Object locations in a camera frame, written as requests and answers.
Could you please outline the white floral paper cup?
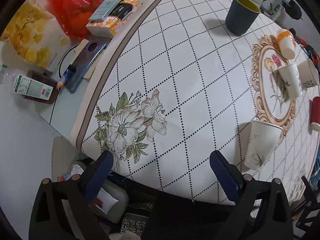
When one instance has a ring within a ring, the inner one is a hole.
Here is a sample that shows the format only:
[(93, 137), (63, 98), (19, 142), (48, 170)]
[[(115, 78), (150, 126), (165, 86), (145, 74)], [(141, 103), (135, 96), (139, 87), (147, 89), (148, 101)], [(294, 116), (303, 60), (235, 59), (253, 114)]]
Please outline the white floral paper cup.
[(258, 120), (252, 121), (244, 165), (249, 169), (261, 171), (283, 135), (284, 131), (279, 126)]

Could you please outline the red ribbed paper cup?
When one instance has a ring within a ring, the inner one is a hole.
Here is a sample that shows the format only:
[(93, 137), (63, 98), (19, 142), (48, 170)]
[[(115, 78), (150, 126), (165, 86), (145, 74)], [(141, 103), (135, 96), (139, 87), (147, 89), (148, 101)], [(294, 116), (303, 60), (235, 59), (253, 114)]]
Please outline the red ribbed paper cup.
[(311, 104), (310, 127), (316, 131), (320, 131), (320, 97), (313, 98)]

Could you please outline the white paper cup with print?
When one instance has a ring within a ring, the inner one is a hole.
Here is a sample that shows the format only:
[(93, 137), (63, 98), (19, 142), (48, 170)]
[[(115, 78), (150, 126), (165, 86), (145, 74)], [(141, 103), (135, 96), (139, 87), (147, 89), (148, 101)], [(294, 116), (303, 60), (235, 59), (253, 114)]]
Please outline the white paper cup with print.
[(283, 80), (289, 98), (294, 99), (302, 96), (303, 89), (297, 63), (294, 62), (281, 67), (278, 69), (278, 72)]

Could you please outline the orange and white paper cup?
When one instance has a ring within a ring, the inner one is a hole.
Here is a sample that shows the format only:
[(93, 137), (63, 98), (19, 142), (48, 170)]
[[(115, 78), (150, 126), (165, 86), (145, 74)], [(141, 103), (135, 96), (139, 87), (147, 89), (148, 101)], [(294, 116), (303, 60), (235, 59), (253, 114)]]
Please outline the orange and white paper cup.
[(292, 33), (287, 29), (277, 31), (277, 42), (282, 56), (287, 60), (295, 58), (296, 43)]

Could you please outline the brown medicine bottle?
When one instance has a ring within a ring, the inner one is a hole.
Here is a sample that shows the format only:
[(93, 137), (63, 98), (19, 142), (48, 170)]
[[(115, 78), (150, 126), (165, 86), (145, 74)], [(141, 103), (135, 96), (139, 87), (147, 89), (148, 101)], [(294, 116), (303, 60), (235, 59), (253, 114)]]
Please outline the brown medicine bottle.
[(45, 104), (53, 104), (58, 96), (57, 82), (50, 77), (29, 70), (14, 75), (13, 93)]

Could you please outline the floral diamond pattern tablecloth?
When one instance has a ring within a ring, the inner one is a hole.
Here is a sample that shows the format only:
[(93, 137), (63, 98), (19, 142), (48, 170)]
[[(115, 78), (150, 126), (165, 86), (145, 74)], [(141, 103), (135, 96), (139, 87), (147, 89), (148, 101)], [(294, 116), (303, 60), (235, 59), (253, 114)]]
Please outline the floral diamond pattern tablecloth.
[[(147, 0), (96, 66), (71, 143), (92, 159), (111, 150), (114, 170), (146, 186), (227, 204), (209, 166), (218, 150), (256, 179), (280, 178), (289, 202), (299, 200), (319, 144), (309, 129), (319, 88), (285, 100), (278, 25), (260, 14), (235, 36), (225, 26), (231, 2)], [(254, 120), (284, 131), (261, 171), (244, 165)]]

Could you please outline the purple smartphone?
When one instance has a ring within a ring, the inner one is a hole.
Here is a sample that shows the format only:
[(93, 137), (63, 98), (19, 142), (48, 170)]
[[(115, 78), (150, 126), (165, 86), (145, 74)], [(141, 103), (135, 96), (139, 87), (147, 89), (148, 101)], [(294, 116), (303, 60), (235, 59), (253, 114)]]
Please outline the purple smartphone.
[(98, 37), (93, 37), (90, 40), (84, 39), (79, 43), (76, 47), (78, 54), (67, 68), (67, 80), (64, 84), (70, 93), (74, 93), (77, 90), (84, 75), (108, 44), (109, 42), (106, 39)]

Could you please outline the white ceramic tea mug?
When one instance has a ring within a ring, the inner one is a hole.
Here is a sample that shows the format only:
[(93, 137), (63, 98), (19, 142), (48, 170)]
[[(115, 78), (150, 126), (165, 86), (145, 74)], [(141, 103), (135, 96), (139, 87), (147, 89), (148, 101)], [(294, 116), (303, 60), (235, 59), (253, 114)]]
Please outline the white ceramic tea mug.
[(304, 89), (319, 85), (318, 71), (310, 59), (306, 59), (298, 65), (300, 81)]

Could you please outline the clear plastic bottle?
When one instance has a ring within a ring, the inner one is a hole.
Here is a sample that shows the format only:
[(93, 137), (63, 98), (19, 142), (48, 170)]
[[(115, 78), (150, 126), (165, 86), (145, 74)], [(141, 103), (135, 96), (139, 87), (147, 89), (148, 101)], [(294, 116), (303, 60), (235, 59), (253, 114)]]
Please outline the clear plastic bottle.
[(20, 74), (19, 69), (9, 68), (7, 65), (1, 63), (1, 85), (14, 83), (18, 74)]

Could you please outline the orange tissue pack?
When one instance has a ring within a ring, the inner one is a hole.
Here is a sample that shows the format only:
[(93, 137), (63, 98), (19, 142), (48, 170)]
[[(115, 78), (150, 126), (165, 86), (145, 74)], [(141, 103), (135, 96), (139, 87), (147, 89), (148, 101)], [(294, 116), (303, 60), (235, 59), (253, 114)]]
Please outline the orange tissue pack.
[(130, 3), (134, 6), (132, 14), (126, 20), (119, 21), (115, 17), (108, 16), (103, 22), (88, 22), (87, 30), (94, 36), (113, 38), (141, 5), (140, 0), (122, 0), (121, 3)]

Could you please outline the yellow chips bag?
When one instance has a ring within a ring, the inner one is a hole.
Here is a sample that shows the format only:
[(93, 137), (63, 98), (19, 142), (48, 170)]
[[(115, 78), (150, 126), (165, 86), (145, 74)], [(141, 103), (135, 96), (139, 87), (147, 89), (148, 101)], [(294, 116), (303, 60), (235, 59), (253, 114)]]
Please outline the yellow chips bag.
[(25, 62), (52, 73), (71, 45), (55, 16), (36, 0), (22, 4), (3, 31), (1, 41), (10, 44)]

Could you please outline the dark green mug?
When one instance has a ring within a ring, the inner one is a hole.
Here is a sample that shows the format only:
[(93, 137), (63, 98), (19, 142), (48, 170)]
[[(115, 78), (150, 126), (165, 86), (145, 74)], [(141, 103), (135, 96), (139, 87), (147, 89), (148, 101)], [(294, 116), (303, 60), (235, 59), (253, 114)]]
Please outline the dark green mug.
[(226, 27), (231, 33), (241, 36), (259, 14), (260, 8), (251, 0), (233, 0), (226, 16)]

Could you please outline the black small box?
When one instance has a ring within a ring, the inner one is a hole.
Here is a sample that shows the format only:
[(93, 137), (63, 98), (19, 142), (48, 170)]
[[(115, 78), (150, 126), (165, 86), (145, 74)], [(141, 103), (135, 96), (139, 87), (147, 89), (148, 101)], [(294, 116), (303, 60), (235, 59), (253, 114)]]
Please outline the black small box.
[(126, 20), (133, 12), (134, 6), (130, 3), (119, 3), (109, 14), (109, 17), (115, 17), (119, 21)]

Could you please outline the light blue small box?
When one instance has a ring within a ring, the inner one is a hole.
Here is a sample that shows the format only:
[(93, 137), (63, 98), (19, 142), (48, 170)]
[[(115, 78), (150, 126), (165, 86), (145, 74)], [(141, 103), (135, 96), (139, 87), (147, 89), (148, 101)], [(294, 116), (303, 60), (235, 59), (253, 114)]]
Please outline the light blue small box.
[(122, 0), (104, 0), (88, 19), (89, 22), (103, 22), (116, 12)]

